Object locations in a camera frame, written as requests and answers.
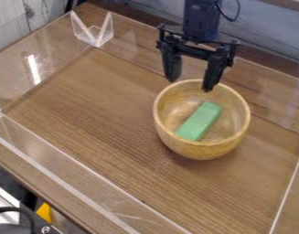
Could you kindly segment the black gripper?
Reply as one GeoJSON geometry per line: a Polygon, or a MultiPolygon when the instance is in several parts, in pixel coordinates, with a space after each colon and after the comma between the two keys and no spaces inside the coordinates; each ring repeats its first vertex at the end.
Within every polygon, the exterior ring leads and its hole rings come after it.
{"type": "Polygon", "coordinates": [[[235,64],[235,53],[240,45],[238,40],[231,41],[198,41],[186,36],[180,26],[160,24],[157,26],[159,38],[156,48],[163,56],[164,76],[174,82],[182,72],[182,57],[200,59],[207,62],[207,70],[202,89],[212,91],[220,82],[220,76],[226,67],[235,64]]]}

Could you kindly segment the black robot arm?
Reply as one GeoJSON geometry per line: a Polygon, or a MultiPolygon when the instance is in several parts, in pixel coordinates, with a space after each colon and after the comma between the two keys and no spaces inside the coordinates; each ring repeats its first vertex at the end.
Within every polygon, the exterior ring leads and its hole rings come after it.
{"type": "Polygon", "coordinates": [[[235,16],[222,10],[222,0],[184,0],[183,21],[180,26],[160,24],[156,48],[163,59],[164,76],[174,82],[182,73],[182,57],[187,56],[207,62],[202,90],[210,92],[220,82],[227,67],[235,63],[239,41],[219,40],[220,17],[235,22],[240,13],[236,3],[235,16]]]}

